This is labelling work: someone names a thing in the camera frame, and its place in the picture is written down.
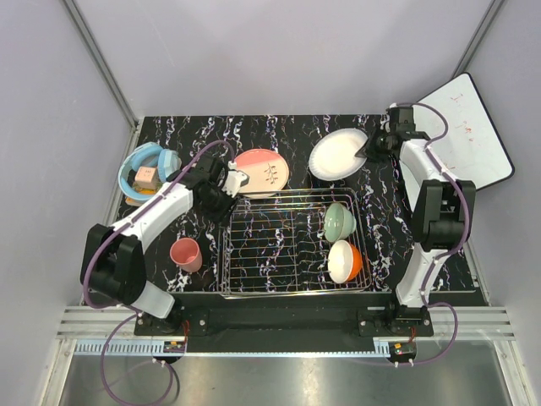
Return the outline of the steel wire dish rack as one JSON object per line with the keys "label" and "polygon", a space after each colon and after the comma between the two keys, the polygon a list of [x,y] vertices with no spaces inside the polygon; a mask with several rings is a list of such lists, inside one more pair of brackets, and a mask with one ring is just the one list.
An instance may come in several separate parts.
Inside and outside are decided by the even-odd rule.
{"label": "steel wire dish rack", "polygon": [[360,224],[346,238],[360,251],[360,273],[335,283],[328,272],[331,243],[324,224],[333,203],[355,217],[360,214],[350,188],[286,189],[271,197],[240,199],[221,229],[218,292],[241,298],[370,290],[372,274]]}

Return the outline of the white round plate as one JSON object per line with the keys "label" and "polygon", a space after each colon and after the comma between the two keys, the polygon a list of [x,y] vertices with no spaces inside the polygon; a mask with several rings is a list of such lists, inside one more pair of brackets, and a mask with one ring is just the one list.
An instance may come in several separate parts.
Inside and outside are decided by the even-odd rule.
{"label": "white round plate", "polygon": [[323,181],[337,181],[357,172],[367,158],[360,154],[368,136],[360,129],[338,129],[323,137],[309,156],[309,171]]}

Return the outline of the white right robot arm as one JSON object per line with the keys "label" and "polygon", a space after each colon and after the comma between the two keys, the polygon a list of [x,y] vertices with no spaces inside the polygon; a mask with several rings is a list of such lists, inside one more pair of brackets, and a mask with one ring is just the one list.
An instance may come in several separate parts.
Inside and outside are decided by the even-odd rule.
{"label": "white right robot arm", "polygon": [[[443,123],[443,131],[433,139],[416,129],[414,108],[434,113]],[[388,120],[375,129],[355,153],[369,161],[394,157],[410,173],[404,189],[416,191],[410,230],[414,240],[413,254],[407,270],[395,290],[397,305],[384,313],[388,332],[402,335],[414,324],[409,309],[429,305],[429,293],[440,268],[467,242],[471,233],[476,185],[459,179],[436,156],[433,144],[443,140],[449,131],[446,118],[424,103],[400,103],[387,109]]]}

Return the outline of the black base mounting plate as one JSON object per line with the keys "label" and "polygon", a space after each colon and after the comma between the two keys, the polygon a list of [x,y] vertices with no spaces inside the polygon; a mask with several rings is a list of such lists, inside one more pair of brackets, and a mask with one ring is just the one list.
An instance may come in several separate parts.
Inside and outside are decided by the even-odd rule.
{"label": "black base mounting plate", "polygon": [[136,323],[138,336],[172,338],[185,332],[188,340],[212,343],[249,337],[268,343],[315,344],[348,349],[375,337],[432,337],[426,308],[401,310],[390,294],[263,295],[226,298],[220,294],[177,294],[179,305],[168,320],[144,315]]}

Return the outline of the pink and cream plate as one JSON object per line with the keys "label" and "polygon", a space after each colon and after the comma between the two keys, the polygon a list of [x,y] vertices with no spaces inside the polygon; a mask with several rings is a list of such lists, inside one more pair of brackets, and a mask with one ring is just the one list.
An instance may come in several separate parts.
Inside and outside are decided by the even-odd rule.
{"label": "pink and cream plate", "polygon": [[282,190],[289,179],[289,166],[277,152],[267,149],[251,149],[235,159],[237,170],[249,176],[239,194],[251,199],[264,199]]}

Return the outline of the orange and white coaster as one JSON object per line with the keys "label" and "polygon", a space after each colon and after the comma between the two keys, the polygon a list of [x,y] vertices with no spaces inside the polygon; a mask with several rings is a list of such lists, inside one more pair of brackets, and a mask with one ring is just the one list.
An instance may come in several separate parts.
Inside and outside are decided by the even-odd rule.
{"label": "orange and white coaster", "polygon": [[163,187],[161,185],[155,189],[128,187],[128,193],[125,195],[125,202],[130,206],[142,206],[156,194],[161,192],[162,189]]}

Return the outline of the pink plastic cup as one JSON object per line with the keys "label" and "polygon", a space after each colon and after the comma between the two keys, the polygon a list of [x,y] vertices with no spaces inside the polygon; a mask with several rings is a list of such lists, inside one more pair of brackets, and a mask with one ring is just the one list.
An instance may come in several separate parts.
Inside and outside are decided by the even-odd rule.
{"label": "pink plastic cup", "polygon": [[183,271],[198,272],[202,267],[202,254],[194,239],[181,238],[170,249],[170,257]]}

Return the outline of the white board with dark rim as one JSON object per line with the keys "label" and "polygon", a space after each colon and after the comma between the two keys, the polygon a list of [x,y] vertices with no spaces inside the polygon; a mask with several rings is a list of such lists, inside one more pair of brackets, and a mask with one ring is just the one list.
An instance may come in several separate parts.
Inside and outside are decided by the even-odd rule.
{"label": "white board with dark rim", "polygon": [[460,74],[413,107],[418,130],[434,138],[433,153],[478,190],[511,178],[514,165],[469,73]]}

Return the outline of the pink cube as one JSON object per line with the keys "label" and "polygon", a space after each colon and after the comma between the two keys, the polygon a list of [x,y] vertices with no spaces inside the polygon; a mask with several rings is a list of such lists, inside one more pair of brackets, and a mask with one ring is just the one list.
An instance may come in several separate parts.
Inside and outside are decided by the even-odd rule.
{"label": "pink cube", "polygon": [[159,184],[158,169],[156,167],[140,167],[135,174],[134,183],[141,189],[155,190]]}

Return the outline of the green ceramic bowl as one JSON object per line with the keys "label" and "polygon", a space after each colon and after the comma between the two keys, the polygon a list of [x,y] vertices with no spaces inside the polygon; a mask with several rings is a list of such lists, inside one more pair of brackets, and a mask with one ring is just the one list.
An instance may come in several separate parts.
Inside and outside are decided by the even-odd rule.
{"label": "green ceramic bowl", "polygon": [[325,212],[325,239],[330,243],[346,239],[357,227],[354,215],[341,203],[332,203]]}

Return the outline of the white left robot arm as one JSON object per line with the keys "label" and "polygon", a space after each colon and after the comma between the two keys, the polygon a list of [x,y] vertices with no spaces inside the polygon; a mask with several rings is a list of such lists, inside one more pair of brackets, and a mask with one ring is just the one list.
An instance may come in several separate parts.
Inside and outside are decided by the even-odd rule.
{"label": "white left robot arm", "polygon": [[238,202],[249,176],[234,162],[202,156],[195,164],[173,173],[156,195],[131,215],[111,226],[96,224],[87,234],[80,282],[85,302],[93,290],[116,304],[153,316],[153,325],[172,335],[183,315],[173,309],[175,299],[150,282],[145,252],[177,218],[195,210],[220,225]]}

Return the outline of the orange and white bowl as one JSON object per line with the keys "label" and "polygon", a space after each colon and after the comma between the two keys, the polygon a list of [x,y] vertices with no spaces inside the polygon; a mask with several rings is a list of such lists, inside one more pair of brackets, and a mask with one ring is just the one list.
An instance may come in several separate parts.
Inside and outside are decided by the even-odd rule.
{"label": "orange and white bowl", "polygon": [[336,241],[329,251],[328,272],[337,284],[349,283],[363,269],[363,260],[356,246],[346,240]]}

